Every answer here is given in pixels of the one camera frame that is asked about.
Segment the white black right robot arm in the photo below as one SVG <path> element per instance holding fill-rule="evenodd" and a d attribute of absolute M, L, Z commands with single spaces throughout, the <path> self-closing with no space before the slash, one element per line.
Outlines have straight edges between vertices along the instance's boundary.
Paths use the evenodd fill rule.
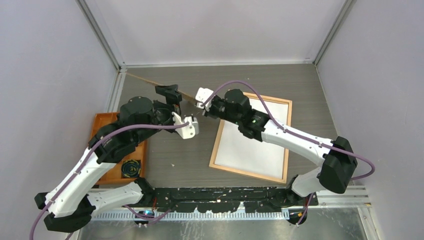
<path fill-rule="evenodd" d="M 291 205 L 299 205 L 305 197 L 321 190 L 346 192 L 358 165 L 347 139 L 317 137 L 283 124 L 268 107 L 264 111 L 253 108 L 239 89 L 228 90 L 219 97 L 211 89 L 199 88 L 195 99 L 204 116 L 235 124 L 244 137 L 291 150 L 317 166 L 290 180 L 285 198 Z"/>

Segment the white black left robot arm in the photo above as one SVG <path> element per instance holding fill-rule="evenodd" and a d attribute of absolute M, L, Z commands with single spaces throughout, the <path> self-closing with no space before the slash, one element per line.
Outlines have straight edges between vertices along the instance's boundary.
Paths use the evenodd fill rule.
<path fill-rule="evenodd" d="M 155 92 L 164 96 L 165 102 L 131 98 L 120 107 L 116 121 L 101 127 L 91 138 L 66 178 L 52 191 L 35 196 L 41 210 L 39 219 L 49 231 L 73 233 L 103 211 L 136 203 L 148 207 L 153 202 L 154 190 L 143 177 L 103 193 L 91 194 L 89 190 L 140 143 L 161 130 L 175 132 L 174 116 L 181 113 L 182 94 L 176 84 L 157 85 Z"/>

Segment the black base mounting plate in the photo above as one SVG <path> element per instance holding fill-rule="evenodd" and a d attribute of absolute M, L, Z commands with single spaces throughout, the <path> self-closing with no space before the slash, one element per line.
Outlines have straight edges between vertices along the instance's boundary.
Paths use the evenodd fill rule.
<path fill-rule="evenodd" d="M 155 208 L 164 212 L 234 213 L 244 209 L 245 213 L 276 213 L 283 208 L 303 210 L 307 203 L 318 205 L 314 192 L 308 197 L 296 196 L 284 187 L 157 187 L 137 203 L 128 203 L 132 208 Z"/>

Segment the orange compartment tray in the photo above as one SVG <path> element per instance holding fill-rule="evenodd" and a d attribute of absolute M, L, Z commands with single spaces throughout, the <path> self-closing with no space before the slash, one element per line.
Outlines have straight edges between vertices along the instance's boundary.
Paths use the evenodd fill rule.
<path fill-rule="evenodd" d="M 106 112 L 106 113 L 96 113 L 94 115 L 91 133 L 89 135 L 89 140 L 97 133 L 97 131 L 110 123 L 113 123 L 117 120 L 117 112 Z M 139 177 L 145 176 L 146 161 L 147 161 L 147 150 L 148 150 L 148 141 L 140 143 L 138 147 L 135 148 L 135 151 L 131 154 L 125 156 L 119 163 L 117 163 L 112 169 L 106 172 L 96 183 L 98 186 L 112 186 L 112 185 L 122 185 L 133 182 L 135 178 L 126 177 L 122 173 L 122 165 L 129 160 L 134 160 L 140 163 Z"/>

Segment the aluminium rail front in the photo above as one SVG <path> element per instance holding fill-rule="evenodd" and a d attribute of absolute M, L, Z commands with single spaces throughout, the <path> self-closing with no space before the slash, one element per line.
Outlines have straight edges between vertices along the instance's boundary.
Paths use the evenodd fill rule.
<path fill-rule="evenodd" d="M 343 194 L 321 190 L 312 200 L 289 201 L 282 187 L 158 187 L 146 200 L 132 204 L 141 214 L 162 221 L 287 220 L 305 221 L 313 209 L 370 208 L 363 186 L 348 186 Z"/>

